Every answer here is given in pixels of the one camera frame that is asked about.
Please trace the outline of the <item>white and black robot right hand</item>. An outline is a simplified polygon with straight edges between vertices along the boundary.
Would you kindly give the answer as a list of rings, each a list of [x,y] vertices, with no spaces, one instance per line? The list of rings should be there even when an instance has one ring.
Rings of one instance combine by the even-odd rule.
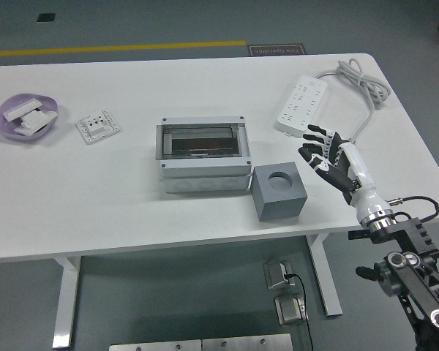
[[[356,209],[358,222],[367,227],[376,221],[393,220],[391,206],[376,190],[375,182],[355,144],[338,132],[310,124],[299,153],[324,181],[341,191]]]

